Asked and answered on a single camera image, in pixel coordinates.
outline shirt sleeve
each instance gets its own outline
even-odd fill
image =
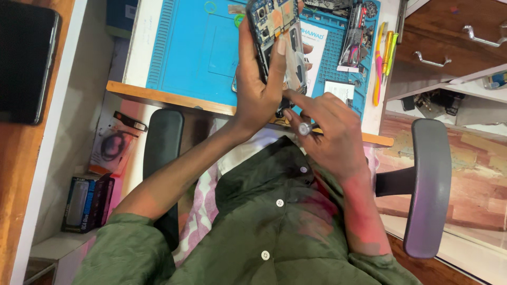
[[[121,213],[97,231],[73,284],[157,284],[174,271],[169,246],[153,221]]]
[[[421,282],[410,273],[410,271],[401,266],[391,254],[365,256],[362,254],[350,253],[349,262],[383,285],[421,284]]]

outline glue tube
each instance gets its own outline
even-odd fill
[[[349,24],[345,44],[342,49],[342,56],[338,62],[337,71],[359,72],[359,58],[361,44],[363,42],[363,28],[365,27],[366,7],[363,0],[357,0],[350,12]]]

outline person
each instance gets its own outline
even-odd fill
[[[239,26],[237,112],[224,127],[139,184],[114,210],[74,284],[420,284],[393,257],[374,202],[359,116],[330,93],[282,90],[285,41],[260,80],[247,21]],[[220,157],[284,110],[305,156],[287,137],[219,180],[211,231],[175,268],[153,223]],[[302,136],[313,119],[323,135]]]

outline smartphone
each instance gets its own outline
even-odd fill
[[[39,122],[59,18],[48,8],[0,0],[0,121]]]
[[[269,59],[275,40],[287,41],[286,88],[306,94],[306,67],[303,53],[303,40],[299,20],[297,0],[250,0],[246,5],[246,16],[250,32],[256,46],[261,79],[268,81]],[[283,98],[276,117],[282,118],[282,110],[292,108],[294,104]]]

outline green shirt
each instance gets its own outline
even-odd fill
[[[153,221],[125,213],[74,284],[420,284],[392,255],[349,252],[341,188],[287,137],[223,175],[215,199],[212,230],[178,269]]]

